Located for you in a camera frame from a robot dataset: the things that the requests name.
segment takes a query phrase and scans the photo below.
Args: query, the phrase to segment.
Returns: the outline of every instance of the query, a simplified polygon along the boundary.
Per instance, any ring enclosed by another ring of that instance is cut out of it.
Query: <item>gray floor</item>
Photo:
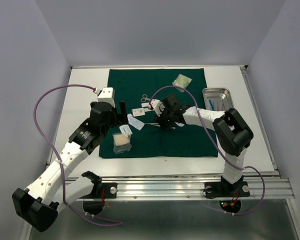
[[[257,202],[246,200],[241,211]],[[78,209],[82,203],[76,203]],[[100,216],[124,221],[98,227],[65,209],[45,232],[32,240],[294,240],[296,231],[285,200],[265,200],[255,212],[230,216],[213,211],[217,201],[112,202]]]

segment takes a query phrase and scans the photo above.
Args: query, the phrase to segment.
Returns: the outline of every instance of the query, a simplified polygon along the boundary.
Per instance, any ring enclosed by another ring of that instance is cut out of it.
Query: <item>white table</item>
[[[194,67],[138,67],[138,69],[199,69],[204,68],[208,88],[228,88],[234,107],[254,133],[254,138],[245,155],[244,165],[256,167],[261,172],[274,171],[268,149],[250,100],[245,81],[239,66],[194,66]],[[107,87],[110,68],[73,69],[69,84],[84,84],[98,89]],[[69,136],[89,116],[90,102],[96,95],[81,87],[68,88],[57,130],[55,145],[61,151]],[[177,176],[221,174],[225,161],[220,157],[148,157],[113,158],[99,157],[99,147],[72,172],[69,177],[78,177],[86,171],[92,171],[101,177],[134,176]]]

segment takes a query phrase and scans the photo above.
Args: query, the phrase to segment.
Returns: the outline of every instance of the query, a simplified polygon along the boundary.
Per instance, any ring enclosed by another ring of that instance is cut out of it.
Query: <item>plastic bag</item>
[[[192,79],[190,77],[179,74],[179,76],[172,82],[172,85],[186,89],[191,82],[192,82]]]
[[[113,152],[115,154],[122,154],[125,151],[129,152],[132,145],[130,143],[131,135],[127,133],[113,134]]]

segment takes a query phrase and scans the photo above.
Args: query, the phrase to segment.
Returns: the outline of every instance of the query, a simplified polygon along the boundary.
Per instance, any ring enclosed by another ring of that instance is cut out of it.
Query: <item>gray wall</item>
[[[12,193],[42,173],[49,148],[32,111],[46,90],[67,83],[70,69],[34,0],[0,0],[0,240],[18,239],[23,220]],[[65,92],[39,108],[39,123],[54,135]]]
[[[285,0],[36,0],[71,66],[248,64]]]
[[[300,210],[300,0],[287,0],[248,74],[275,160]]]

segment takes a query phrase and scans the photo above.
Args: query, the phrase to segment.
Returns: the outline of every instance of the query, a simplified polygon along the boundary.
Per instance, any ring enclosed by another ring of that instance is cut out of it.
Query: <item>metal tray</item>
[[[227,88],[222,87],[208,87],[203,89],[203,98],[205,108],[213,111],[227,111],[234,107],[230,91]]]

